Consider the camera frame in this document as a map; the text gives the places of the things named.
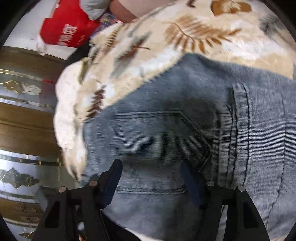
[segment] leaf print blanket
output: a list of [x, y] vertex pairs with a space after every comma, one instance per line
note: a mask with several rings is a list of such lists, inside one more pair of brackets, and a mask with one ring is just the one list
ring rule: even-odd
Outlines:
[[56, 84], [55, 134], [68, 172], [79, 180], [87, 157], [84, 121], [172, 67], [185, 53], [291, 79], [296, 63], [295, 41], [259, 1], [178, 0], [132, 23], [112, 25], [91, 42], [88, 64], [68, 66]]

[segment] metal screw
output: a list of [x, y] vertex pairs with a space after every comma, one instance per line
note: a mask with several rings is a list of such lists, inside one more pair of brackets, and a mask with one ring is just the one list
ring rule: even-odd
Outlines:
[[240, 192], [243, 192], [244, 190], [246, 190], [244, 186], [238, 186], [237, 189], [238, 189]]
[[98, 185], [98, 182], [97, 182], [97, 181], [91, 181], [91, 182], [89, 183], [89, 185], [90, 185], [91, 187], [95, 187], [96, 185]]
[[67, 188], [64, 187], [64, 186], [59, 188], [59, 192], [64, 192], [64, 191], [66, 191], [66, 190], [67, 190]]
[[215, 183], [213, 181], [207, 181], [207, 186], [213, 187]]

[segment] jeans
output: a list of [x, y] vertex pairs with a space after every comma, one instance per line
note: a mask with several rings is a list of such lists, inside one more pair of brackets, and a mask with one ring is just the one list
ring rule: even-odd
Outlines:
[[222, 187], [245, 186], [271, 239], [296, 221], [296, 83], [281, 75], [186, 54], [86, 121], [84, 139], [84, 182], [123, 161], [104, 213], [131, 230], [194, 239], [201, 212], [181, 178], [184, 159]]

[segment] gray fabric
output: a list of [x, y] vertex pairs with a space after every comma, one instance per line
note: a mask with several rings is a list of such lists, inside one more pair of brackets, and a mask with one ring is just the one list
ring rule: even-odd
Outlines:
[[295, 91], [281, 75], [186, 54], [85, 123], [84, 182], [121, 159], [106, 215], [153, 238], [193, 240], [187, 158], [222, 187], [244, 185], [270, 238], [285, 235], [296, 221]]
[[90, 20], [96, 20], [103, 15], [110, 2], [111, 0], [80, 0], [80, 7]]

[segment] person's skin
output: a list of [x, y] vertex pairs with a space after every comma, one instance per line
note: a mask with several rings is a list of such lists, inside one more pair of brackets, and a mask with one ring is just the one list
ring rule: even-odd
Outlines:
[[128, 11], [119, 0], [113, 0], [110, 3], [109, 10], [114, 16], [124, 23], [130, 23], [133, 19], [137, 18], [134, 14]]

